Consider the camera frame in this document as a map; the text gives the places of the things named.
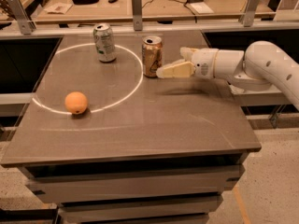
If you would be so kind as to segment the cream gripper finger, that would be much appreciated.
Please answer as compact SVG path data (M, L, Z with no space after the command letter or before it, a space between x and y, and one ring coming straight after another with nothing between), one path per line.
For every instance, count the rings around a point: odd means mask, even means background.
M195 67L191 62L170 63L157 69L158 78L185 78L194 74Z
M179 51L181 59L172 62L172 65L183 64L183 63L192 64L192 56L196 51L198 51L198 49L182 47Z

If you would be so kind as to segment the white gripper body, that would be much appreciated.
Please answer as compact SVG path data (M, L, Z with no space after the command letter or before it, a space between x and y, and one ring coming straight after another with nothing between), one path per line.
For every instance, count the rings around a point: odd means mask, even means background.
M217 49L199 49L192 55L192 63L195 66L194 75L199 78L213 78L214 62Z

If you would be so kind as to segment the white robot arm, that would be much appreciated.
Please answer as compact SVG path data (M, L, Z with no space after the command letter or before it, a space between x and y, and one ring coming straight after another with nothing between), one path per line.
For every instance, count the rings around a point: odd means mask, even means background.
M219 78L249 91L274 85L299 109L299 64L271 42L253 42L245 51L182 47L180 55L182 59L158 68L157 77Z

